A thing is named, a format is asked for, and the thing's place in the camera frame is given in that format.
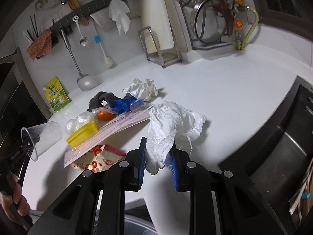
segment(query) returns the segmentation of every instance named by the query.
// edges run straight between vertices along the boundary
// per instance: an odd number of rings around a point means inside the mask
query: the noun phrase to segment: sink
[[[285,234],[295,234],[297,214],[288,200],[296,192],[313,156],[313,93],[297,77],[274,114],[234,154],[220,163],[267,209]]]

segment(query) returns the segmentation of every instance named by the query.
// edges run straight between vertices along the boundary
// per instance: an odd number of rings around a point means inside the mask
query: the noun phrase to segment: human hand
[[[13,204],[13,202],[17,204],[18,214],[21,215],[22,217],[26,216],[29,213],[30,206],[27,203],[26,198],[22,196],[22,187],[20,184],[18,184],[17,176],[12,174],[12,178],[15,183],[13,197],[11,195],[2,195],[1,203],[2,203],[2,208],[4,209],[4,212],[7,215],[7,217],[12,222],[20,224],[18,220],[15,218],[15,216],[12,214],[12,212],[10,211],[9,209],[10,206]]]

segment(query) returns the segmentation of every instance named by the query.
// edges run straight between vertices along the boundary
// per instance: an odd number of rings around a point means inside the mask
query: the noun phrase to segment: clear plastic cup
[[[22,142],[27,142],[28,156],[37,161],[44,152],[56,144],[62,138],[62,128],[57,122],[47,122],[29,128],[21,129]]]

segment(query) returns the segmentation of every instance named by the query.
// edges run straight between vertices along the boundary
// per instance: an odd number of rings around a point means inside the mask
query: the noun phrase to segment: cutting board
[[[142,27],[150,26],[158,37],[161,50],[174,47],[170,21],[164,0],[139,0]],[[156,52],[149,31],[145,31],[148,54]]]

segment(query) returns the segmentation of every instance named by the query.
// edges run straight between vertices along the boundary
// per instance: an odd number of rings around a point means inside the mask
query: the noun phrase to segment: yellow plastic container
[[[87,139],[90,135],[95,133],[98,130],[96,122],[89,122],[85,124],[81,128],[79,128],[76,132],[72,133],[67,139],[66,142],[71,145],[71,147],[76,147],[80,143],[82,143],[85,139]]]

